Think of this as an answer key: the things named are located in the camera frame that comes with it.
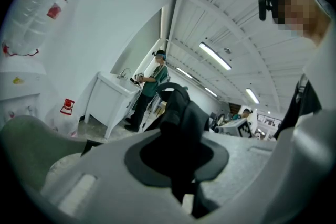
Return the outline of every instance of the black shoe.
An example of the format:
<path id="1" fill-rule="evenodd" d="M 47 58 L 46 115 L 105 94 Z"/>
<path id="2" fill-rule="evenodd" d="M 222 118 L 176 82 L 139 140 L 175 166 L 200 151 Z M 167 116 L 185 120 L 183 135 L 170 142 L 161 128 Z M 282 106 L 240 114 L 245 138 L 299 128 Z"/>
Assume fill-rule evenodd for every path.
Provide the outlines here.
<path id="1" fill-rule="evenodd" d="M 139 128 L 134 127 L 132 125 L 125 125 L 125 129 L 128 130 L 128 131 L 131 131 L 131 132 L 135 132 L 135 133 L 137 133 L 139 131 Z"/>
<path id="2" fill-rule="evenodd" d="M 131 118 L 126 118 L 125 119 L 128 123 L 132 123 L 132 119 Z"/>

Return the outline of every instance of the black pants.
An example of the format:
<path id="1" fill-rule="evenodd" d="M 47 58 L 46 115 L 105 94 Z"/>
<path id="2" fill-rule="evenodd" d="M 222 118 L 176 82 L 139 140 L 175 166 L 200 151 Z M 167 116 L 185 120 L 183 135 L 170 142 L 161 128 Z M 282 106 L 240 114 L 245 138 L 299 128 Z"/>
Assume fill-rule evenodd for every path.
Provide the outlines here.
<path id="1" fill-rule="evenodd" d="M 131 116 L 132 126 L 140 128 L 143 116 L 145 115 L 146 108 L 154 96 L 148 97 L 143 94 L 140 95 L 138 103 L 135 108 L 135 113 Z"/>

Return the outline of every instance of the white wall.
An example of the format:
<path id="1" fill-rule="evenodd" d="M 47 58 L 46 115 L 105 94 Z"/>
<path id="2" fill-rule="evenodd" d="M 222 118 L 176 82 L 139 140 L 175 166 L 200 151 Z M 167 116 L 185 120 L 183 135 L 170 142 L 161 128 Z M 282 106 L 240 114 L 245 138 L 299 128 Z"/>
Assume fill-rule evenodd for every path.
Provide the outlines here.
<path id="1" fill-rule="evenodd" d="M 258 128 L 261 129 L 265 134 L 267 134 L 268 132 L 270 133 L 270 135 L 274 135 L 277 130 L 278 130 L 278 127 L 275 126 L 273 127 L 272 125 L 268 125 L 268 124 L 265 124 L 265 123 L 261 123 L 260 121 L 258 121 Z"/>
<path id="2" fill-rule="evenodd" d="M 283 120 L 284 117 L 285 117 L 285 114 L 287 113 L 287 111 L 285 112 L 285 114 L 280 114 L 280 113 L 271 111 L 271 113 L 268 114 L 267 108 L 266 109 L 257 109 L 257 112 L 259 114 L 262 114 L 262 115 L 265 115 L 265 116 L 270 116 L 271 118 L 278 119 L 278 120 Z"/>
<path id="3" fill-rule="evenodd" d="M 218 100 L 212 98 L 205 90 L 203 91 L 199 87 L 191 84 L 188 79 L 181 77 L 175 70 L 168 68 L 169 76 L 171 77 L 170 82 L 177 83 L 179 85 L 188 87 L 188 94 L 190 99 L 194 101 L 204 112 L 211 114 L 214 112 L 216 114 L 227 113 L 226 106 L 223 105 Z"/>
<path id="4" fill-rule="evenodd" d="M 125 68 L 131 70 L 128 77 L 135 74 L 135 71 L 151 48 L 156 44 L 160 37 L 160 11 L 157 12 L 133 37 L 126 49 L 119 56 L 111 73 L 119 74 Z"/>
<path id="5" fill-rule="evenodd" d="M 58 30 L 39 58 L 59 99 L 74 100 L 84 115 L 96 74 L 110 72 L 141 27 L 172 0 L 78 0 L 61 13 Z M 44 100 L 45 110 L 57 101 Z"/>

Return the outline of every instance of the ceiling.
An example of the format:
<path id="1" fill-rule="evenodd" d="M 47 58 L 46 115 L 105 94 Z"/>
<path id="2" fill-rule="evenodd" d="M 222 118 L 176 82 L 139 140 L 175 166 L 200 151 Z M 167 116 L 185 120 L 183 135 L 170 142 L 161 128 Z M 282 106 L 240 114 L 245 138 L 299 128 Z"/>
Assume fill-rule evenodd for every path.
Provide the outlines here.
<path id="1" fill-rule="evenodd" d="M 231 66 L 225 70 L 201 48 L 209 45 Z M 224 48 L 231 49 L 227 54 Z M 280 31 L 258 0 L 177 0 L 167 47 L 168 65 L 180 67 L 218 99 L 284 114 L 302 68 L 314 54 L 307 39 Z M 253 103 L 246 88 L 258 96 Z"/>

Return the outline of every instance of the yellow sticker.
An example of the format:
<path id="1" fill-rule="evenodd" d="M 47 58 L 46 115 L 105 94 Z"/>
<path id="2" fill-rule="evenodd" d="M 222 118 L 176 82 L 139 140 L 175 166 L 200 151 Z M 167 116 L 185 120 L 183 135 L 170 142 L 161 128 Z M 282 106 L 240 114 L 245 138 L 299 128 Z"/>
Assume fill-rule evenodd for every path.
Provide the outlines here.
<path id="1" fill-rule="evenodd" d="M 13 80 L 13 83 L 14 84 L 23 84 L 25 83 L 25 81 L 19 77 L 16 77 L 14 80 Z"/>

